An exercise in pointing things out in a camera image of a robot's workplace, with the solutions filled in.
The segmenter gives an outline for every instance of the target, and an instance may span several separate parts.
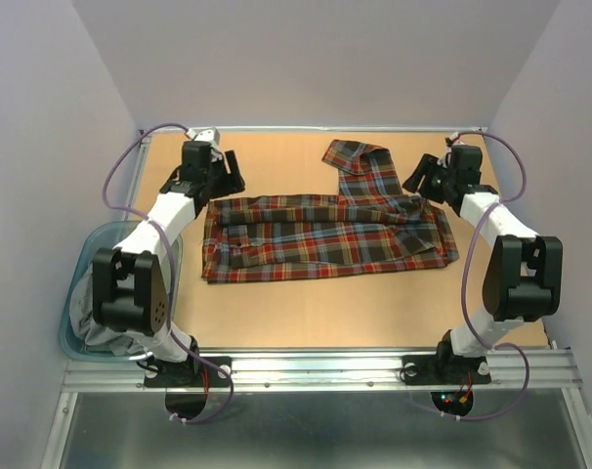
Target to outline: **tartan cloth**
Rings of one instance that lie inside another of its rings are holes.
[[[458,251],[444,212],[404,195],[387,149],[335,140],[322,161],[338,195],[264,195],[207,205],[202,277],[275,281],[445,267]]]

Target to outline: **lavender wall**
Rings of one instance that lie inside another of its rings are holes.
[[[564,243],[561,309],[547,327],[573,348],[592,411],[592,0],[561,2],[490,130],[527,163],[529,190],[514,212]],[[489,150],[500,187],[514,193],[518,169]]]
[[[39,467],[63,299],[83,239],[112,217],[100,185],[134,129],[70,2],[0,2],[0,468]]]
[[[141,125],[487,125],[558,0],[72,0]]]

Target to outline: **blue plastic bin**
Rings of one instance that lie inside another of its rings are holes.
[[[120,356],[117,357],[111,352],[104,352],[102,350],[90,350],[89,346],[86,346],[82,339],[74,335],[72,326],[70,325],[70,296],[76,286],[77,282],[81,280],[83,275],[90,267],[90,263],[94,258],[94,254],[102,247],[113,247],[118,242],[127,237],[137,226],[137,221],[125,221],[125,222],[111,222],[96,228],[92,234],[88,236],[81,249],[81,255],[77,262],[77,267],[74,270],[72,276],[72,282],[70,289],[65,298],[65,304],[63,306],[62,323],[60,324],[60,345],[63,351],[72,359],[80,360],[83,362],[128,362],[141,360],[145,357],[144,354],[137,356]],[[175,255],[175,298],[177,298],[177,285],[179,284],[179,275],[181,272],[181,259],[183,256],[183,240],[179,236],[173,246],[173,252]],[[164,262],[161,266],[162,272],[164,272],[164,278],[170,278],[170,272],[168,263]],[[166,289],[168,289],[169,280],[166,282]]]

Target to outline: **wooden table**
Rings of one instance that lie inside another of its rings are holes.
[[[224,133],[221,148],[234,149],[246,192],[237,196],[337,193],[337,169],[321,162],[332,139],[359,140],[391,151],[403,181],[423,153],[444,152],[436,133]],[[135,206],[149,211],[159,188],[181,162],[183,134],[156,134],[139,184]],[[464,138],[479,145],[483,139]],[[495,187],[488,157],[483,182]],[[445,269],[293,280],[213,284],[200,278],[204,211],[183,232],[184,257],[175,323],[202,347],[434,347],[463,321],[460,284],[472,227],[444,208],[460,260]],[[489,258],[481,242],[473,260],[468,303],[480,304]],[[507,339],[547,346],[540,321]]]

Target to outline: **cable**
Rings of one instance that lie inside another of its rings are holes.
[[[459,398],[459,402],[462,404],[467,403],[468,398],[470,397],[470,394],[472,394],[473,383],[472,383],[472,372],[471,371],[468,371],[468,379],[470,380],[470,385],[468,386],[468,390],[463,396],[461,396],[461,398]]]
[[[492,348],[495,350],[500,350],[500,349],[505,349],[505,348],[515,349],[522,357],[522,360],[524,361],[524,366],[526,368],[524,384],[522,385],[522,390],[520,391],[520,394],[512,403],[510,403],[509,405],[507,405],[503,409],[501,409],[497,412],[494,412],[494,413],[490,413],[488,415],[481,415],[481,416],[477,416],[477,417],[467,417],[467,416],[466,417],[459,417],[458,415],[447,414],[456,420],[477,422],[477,421],[489,420],[491,418],[499,417],[499,416],[505,414],[506,412],[508,412],[509,410],[513,409],[513,407],[515,407],[517,404],[520,403],[520,401],[525,396],[525,394],[527,393],[527,390],[529,388],[530,363],[529,363],[529,358],[524,353],[522,348],[520,348],[519,346],[517,346],[511,342],[504,342],[502,344],[496,345],[495,347],[493,347],[491,344],[488,344],[483,339],[483,337],[481,337],[481,335],[478,333],[478,331],[476,330],[474,325],[472,325],[472,321],[470,320],[470,315],[468,313],[468,303],[467,303],[468,276],[470,274],[470,267],[472,265],[472,258],[474,257],[474,250],[476,249],[476,244],[479,240],[479,236],[481,235],[481,229],[483,228],[483,225],[485,224],[485,222],[489,218],[489,214],[496,207],[498,207],[501,203],[513,202],[515,200],[518,200],[520,197],[522,197],[522,195],[524,195],[524,192],[527,189],[527,170],[524,166],[522,159],[518,155],[518,153],[504,139],[502,139],[496,135],[490,134],[489,132],[465,131],[465,132],[459,132],[458,134],[456,134],[456,136],[451,140],[451,142],[454,143],[456,140],[458,140],[463,135],[481,135],[483,137],[487,137],[489,139],[496,140],[498,143],[500,143],[504,147],[506,147],[511,152],[511,154],[513,154],[513,157],[515,158],[515,160],[518,163],[518,166],[520,167],[520,172],[522,173],[522,186],[520,187],[520,190],[518,191],[518,193],[516,193],[514,196],[509,197],[509,198],[501,198],[499,202],[496,202],[496,203],[493,203],[492,205],[490,205],[487,208],[487,210],[485,211],[485,213],[483,214],[483,216],[481,217],[481,219],[479,220],[479,223],[477,223],[476,228],[474,229],[474,233],[472,234],[472,240],[470,241],[470,247],[468,249],[468,256],[465,259],[465,265],[463,266],[463,277],[461,279],[461,311],[463,312],[463,319],[465,319],[465,323],[468,325],[468,329],[470,329],[470,332],[472,332],[472,335],[474,335],[474,337],[476,337],[476,340],[483,347],[485,347],[487,350],[491,350]],[[424,405],[418,405],[418,406],[428,408],[428,410],[433,411],[434,413],[439,413],[438,411],[433,410],[429,407],[425,407]]]
[[[166,257],[168,258],[168,263],[170,264],[170,290],[168,291],[168,311],[166,313],[166,327],[168,328],[168,333],[170,334],[170,337],[172,337],[172,340],[182,350],[184,350],[193,360],[200,362],[200,363],[204,364],[205,366],[209,366],[210,368],[212,368],[215,371],[217,371],[218,373],[220,373],[219,375],[224,375],[229,380],[229,386],[230,386],[229,395],[227,396],[227,399],[222,403],[222,405],[215,412],[213,412],[205,417],[202,417],[202,418],[196,417],[194,419],[180,418],[177,414],[170,415],[171,418],[179,420],[184,424],[204,423],[204,422],[209,422],[210,420],[213,420],[218,415],[220,415],[223,412],[223,410],[231,402],[231,399],[233,398],[233,393],[234,393],[234,385],[233,385],[233,379],[231,377],[231,374],[224,372],[217,365],[213,364],[212,362],[201,357],[199,354],[195,353],[193,350],[190,349],[190,347],[187,347],[183,342],[181,342],[181,340],[179,340],[179,338],[172,332],[171,314],[172,314],[172,305],[174,303],[176,270],[175,270],[175,256],[174,256],[174,253],[172,252],[172,247],[170,246],[170,242],[168,241],[168,236],[167,236],[166,232],[164,232],[163,228],[161,228],[161,226],[159,226],[159,224],[153,222],[153,220],[151,220],[148,217],[148,214],[142,212],[141,210],[133,208],[133,207],[128,207],[128,206],[124,206],[124,205],[112,205],[109,202],[109,199],[107,198],[107,189],[109,187],[109,183],[111,182],[113,175],[115,174],[116,170],[118,169],[118,167],[120,166],[122,161],[124,161],[124,159],[131,153],[131,151],[137,145],[140,144],[140,142],[144,139],[144,137],[147,137],[148,135],[152,134],[155,130],[162,129],[164,127],[176,127],[178,129],[182,129],[184,132],[188,132],[188,130],[189,130],[188,127],[186,127],[182,124],[177,124],[177,123],[159,124],[159,125],[156,125],[154,127],[149,128],[148,130],[146,130],[146,132],[144,134],[142,134],[134,143],[132,143],[125,151],[123,151],[122,154],[116,160],[116,162],[113,163],[113,166],[109,170],[109,173],[107,174],[107,176],[105,178],[105,182],[103,183],[103,189],[101,191],[101,198],[103,199],[103,203],[105,204],[105,206],[107,208],[110,208],[111,210],[120,210],[122,212],[131,213],[131,214],[141,218],[142,220],[149,222],[152,225],[152,227],[155,228],[155,230],[159,234],[159,238],[161,239],[161,242],[163,243],[163,246],[166,250]]]
[[[471,371],[468,371],[468,384],[469,384],[468,390],[463,396],[465,398],[470,396],[470,391],[472,391],[472,372]],[[458,396],[459,394],[463,393],[463,388],[465,388],[465,377],[461,378],[461,387],[459,388],[459,390],[456,393],[454,393],[454,395]]]
[[[209,396],[209,373],[207,372],[207,368],[202,368],[202,387],[203,392],[205,393],[205,398]]]

